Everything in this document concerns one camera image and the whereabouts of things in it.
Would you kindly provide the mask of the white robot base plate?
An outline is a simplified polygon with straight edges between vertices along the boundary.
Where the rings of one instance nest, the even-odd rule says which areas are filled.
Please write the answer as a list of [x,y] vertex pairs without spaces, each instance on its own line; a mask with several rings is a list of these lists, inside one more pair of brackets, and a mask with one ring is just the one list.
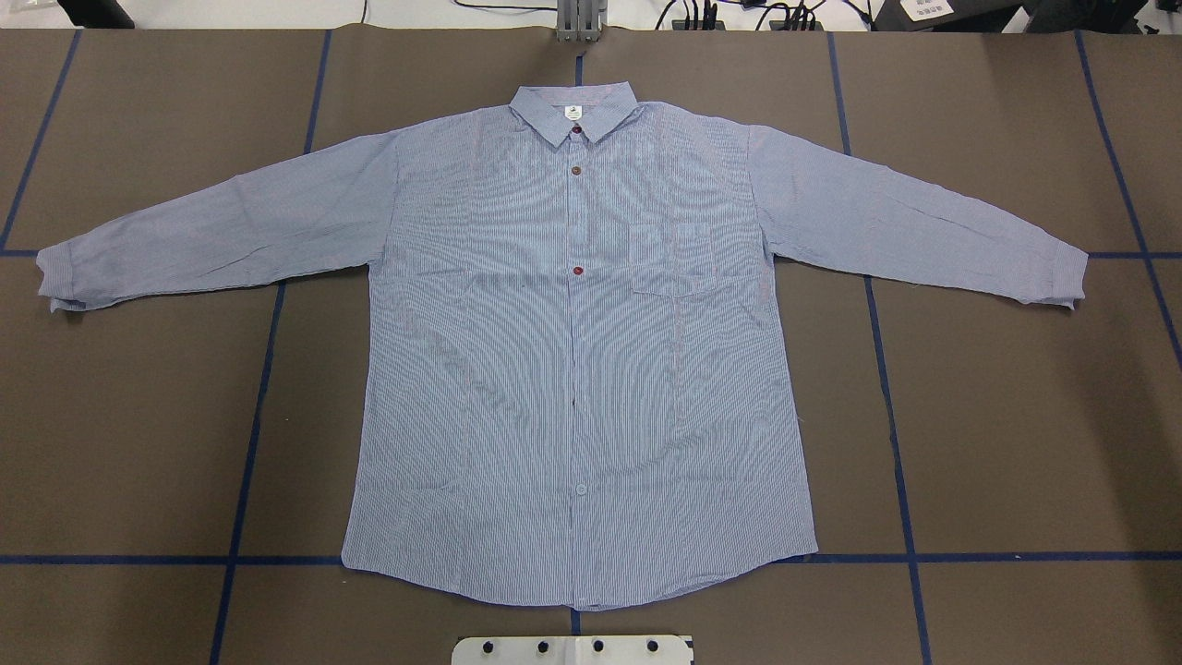
[[474,635],[452,664],[694,664],[690,635]]

